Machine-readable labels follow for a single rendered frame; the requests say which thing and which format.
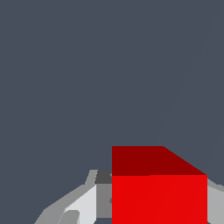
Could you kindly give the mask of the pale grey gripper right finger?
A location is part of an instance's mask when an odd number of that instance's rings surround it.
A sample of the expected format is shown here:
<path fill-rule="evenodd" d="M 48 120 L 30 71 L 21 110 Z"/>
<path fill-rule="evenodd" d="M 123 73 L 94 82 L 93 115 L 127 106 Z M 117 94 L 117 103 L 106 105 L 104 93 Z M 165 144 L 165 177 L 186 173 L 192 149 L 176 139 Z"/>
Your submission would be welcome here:
<path fill-rule="evenodd" d="M 224 224 L 224 186 L 207 181 L 207 221 Z"/>

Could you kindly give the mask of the red cube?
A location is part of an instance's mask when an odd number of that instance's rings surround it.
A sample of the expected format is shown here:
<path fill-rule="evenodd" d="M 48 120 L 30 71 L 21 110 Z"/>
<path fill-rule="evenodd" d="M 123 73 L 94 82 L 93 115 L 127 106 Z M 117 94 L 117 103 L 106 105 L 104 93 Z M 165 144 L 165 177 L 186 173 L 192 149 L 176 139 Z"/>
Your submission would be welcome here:
<path fill-rule="evenodd" d="M 112 224 L 207 224 L 207 175 L 164 146 L 114 146 Z"/>

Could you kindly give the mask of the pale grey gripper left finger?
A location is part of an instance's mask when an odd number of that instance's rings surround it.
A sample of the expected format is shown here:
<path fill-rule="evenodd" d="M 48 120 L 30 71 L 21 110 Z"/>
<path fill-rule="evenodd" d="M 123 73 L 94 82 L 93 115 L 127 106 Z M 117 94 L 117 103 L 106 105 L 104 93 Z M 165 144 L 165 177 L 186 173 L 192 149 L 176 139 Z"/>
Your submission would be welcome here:
<path fill-rule="evenodd" d="M 83 185 L 48 206 L 34 224 L 95 224 L 112 218 L 112 171 L 90 170 Z"/>

